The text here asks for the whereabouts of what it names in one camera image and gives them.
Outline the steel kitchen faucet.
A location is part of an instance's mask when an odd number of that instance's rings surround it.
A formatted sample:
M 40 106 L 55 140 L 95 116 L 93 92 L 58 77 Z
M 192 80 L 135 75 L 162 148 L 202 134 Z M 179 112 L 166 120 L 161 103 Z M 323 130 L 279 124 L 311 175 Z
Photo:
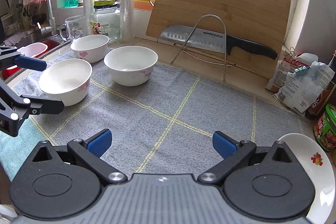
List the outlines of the steel kitchen faucet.
M 56 22 L 55 22 L 55 17 L 53 15 L 53 11 L 52 11 L 52 6 L 51 6 L 51 0 L 46 0 L 46 8 L 47 8 L 47 19 L 49 21 L 49 27 L 50 27 L 50 33 L 52 35 L 56 35 Z

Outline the clear glass mug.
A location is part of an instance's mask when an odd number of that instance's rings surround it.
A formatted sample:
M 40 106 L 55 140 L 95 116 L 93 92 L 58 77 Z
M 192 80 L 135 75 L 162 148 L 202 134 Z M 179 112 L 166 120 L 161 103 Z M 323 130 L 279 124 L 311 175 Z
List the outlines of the clear glass mug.
M 59 33 L 64 41 L 87 36 L 86 18 L 84 15 L 71 16 L 60 25 Z

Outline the white bowl pink flower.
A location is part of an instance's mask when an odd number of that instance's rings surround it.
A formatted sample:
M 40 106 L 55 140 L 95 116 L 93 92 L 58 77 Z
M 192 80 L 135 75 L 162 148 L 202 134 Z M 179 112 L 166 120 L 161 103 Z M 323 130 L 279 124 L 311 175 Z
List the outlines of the white bowl pink flower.
M 88 94 L 92 65 L 82 59 L 59 61 L 47 68 L 40 76 L 39 88 L 64 106 L 81 102 Z

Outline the red basin in sink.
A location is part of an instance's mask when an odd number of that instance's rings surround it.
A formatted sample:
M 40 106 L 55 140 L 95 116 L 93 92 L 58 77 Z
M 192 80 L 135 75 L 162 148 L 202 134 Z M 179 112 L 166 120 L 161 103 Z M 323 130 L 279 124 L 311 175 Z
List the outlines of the red basin in sink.
M 46 39 L 42 42 L 25 44 L 23 47 L 1 47 L 1 78 L 8 79 L 19 69 L 42 71 L 41 61 L 48 54 L 58 49 L 62 42 L 56 39 Z

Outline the teal cloth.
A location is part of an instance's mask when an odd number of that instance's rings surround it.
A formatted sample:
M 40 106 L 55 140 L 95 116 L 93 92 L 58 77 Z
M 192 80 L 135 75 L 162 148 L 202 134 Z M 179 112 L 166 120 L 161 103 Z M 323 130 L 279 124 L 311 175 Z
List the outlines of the teal cloth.
M 27 156 L 41 140 L 48 140 L 52 145 L 56 145 L 33 118 L 25 120 L 16 137 L 1 132 L 1 165 L 10 181 L 14 179 Z

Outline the tall plastic wrap roll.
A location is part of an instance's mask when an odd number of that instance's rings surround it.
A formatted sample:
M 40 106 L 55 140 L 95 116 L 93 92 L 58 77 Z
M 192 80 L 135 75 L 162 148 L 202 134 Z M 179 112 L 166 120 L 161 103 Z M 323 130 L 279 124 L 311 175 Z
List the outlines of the tall plastic wrap roll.
M 120 0 L 120 39 L 128 43 L 134 38 L 134 0 Z

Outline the white plastic seasoning bag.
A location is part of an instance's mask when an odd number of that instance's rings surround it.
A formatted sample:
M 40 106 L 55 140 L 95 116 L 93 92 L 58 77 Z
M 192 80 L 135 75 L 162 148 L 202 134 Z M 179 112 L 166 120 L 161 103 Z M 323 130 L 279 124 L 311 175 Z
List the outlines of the white plastic seasoning bag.
M 335 71 L 327 64 L 314 61 L 309 67 L 303 66 L 287 73 L 284 86 L 274 97 L 298 115 L 303 115 L 334 75 Z

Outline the green lid sauce jar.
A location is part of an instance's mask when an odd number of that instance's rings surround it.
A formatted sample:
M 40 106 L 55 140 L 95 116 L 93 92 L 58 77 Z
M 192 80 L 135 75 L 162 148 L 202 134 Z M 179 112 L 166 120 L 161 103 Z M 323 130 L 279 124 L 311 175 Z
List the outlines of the green lid sauce jar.
M 325 111 L 319 117 L 313 128 L 317 143 L 327 152 L 336 146 L 335 106 L 327 104 Z

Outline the bamboo cutting board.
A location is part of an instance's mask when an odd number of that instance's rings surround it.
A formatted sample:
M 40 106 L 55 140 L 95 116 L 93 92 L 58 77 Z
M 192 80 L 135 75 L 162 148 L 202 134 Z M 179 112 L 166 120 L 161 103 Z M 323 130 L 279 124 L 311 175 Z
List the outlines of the bamboo cutting board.
M 146 35 L 173 24 L 223 32 L 281 53 L 291 0 L 155 0 Z

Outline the red white clipped bag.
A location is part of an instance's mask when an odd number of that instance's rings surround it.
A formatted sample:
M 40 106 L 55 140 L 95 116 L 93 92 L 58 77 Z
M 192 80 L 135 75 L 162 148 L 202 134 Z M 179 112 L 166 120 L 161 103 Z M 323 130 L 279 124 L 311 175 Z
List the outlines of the red white clipped bag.
M 277 62 L 273 77 L 269 80 L 266 90 L 274 93 L 284 86 L 288 73 L 293 73 L 300 67 L 309 67 L 312 62 L 318 61 L 318 56 L 312 53 L 295 54 L 295 49 L 290 47 L 283 55 L 280 56 Z

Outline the pink white plastic basin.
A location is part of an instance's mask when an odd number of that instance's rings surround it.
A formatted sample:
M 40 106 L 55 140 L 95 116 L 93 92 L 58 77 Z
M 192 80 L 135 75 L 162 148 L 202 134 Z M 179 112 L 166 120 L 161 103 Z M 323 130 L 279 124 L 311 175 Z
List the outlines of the pink white plastic basin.
M 28 46 L 21 47 L 17 51 L 27 57 L 38 58 L 43 53 L 45 53 L 48 48 L 48 45 L 46 45 L 45 43 L 36 42 L 29 44 Z

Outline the grey checked dish mat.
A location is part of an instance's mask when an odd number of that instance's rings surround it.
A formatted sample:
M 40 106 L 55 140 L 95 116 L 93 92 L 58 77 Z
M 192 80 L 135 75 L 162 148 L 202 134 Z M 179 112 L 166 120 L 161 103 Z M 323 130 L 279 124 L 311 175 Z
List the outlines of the grey checked dish mat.
M 93 66 L 87 96 L 58 115 L 32 115 L 56 142 L 87 139 L 102 129 L 113 134 L 102 159 L 127 175 L 200 174 L 221 161 L 212 135 L 269 146 L 288 133 L 310 135 L 304 117 L 252 94 L 157 64 L 143 85 L 114 83 L 103 62 Z

